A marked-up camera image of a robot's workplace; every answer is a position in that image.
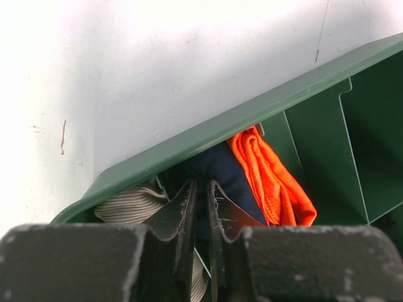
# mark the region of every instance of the plastic bin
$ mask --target plastic bin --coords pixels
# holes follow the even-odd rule
[[[97,221],[95,205],[261,122],[264,139],[317,208],[317,224],[370,226],[388,215],[402,252],[402,115],[399,34],[357,48],[110,167],[52,223]],[[380,224],[385,231],[387,225]]]

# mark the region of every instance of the cloth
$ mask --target cloth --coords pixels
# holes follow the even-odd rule
[[[316,210],[254,126],[227,140],[268,225],[311,226]]]
[[[220,143],[171,168],[169,173],[183,185],[190,177],[197,178],[197,219],[196,236],[209,238],[207,182],[215,179],[219,182],[226,195],[249,216],[267,225],[263,212],[259,208],[252,189],[246,179],[244,169],[234,157],[229,146]]]

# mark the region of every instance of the white wall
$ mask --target white wall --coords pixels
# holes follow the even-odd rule
[[[111,165],[402,31],[401,0],[0,0],[0,234],[50,221]]]

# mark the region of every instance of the orange fabric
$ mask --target orange fabric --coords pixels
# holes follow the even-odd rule
[[[254,126],[227,140],[268,225],[311,226],[316,210]]]

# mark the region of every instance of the navy blue fabric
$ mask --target navy blue fabric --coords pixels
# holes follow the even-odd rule
[[[225,142],[178,164],[173,169],[175,176],[179,178],[177,181],[185,182],[190,177],[197,178],[197,237],[207,239],[209,234],[207,182],[210,179],[218,181],[226,195],[249,216],[267,225],[244,169]]]

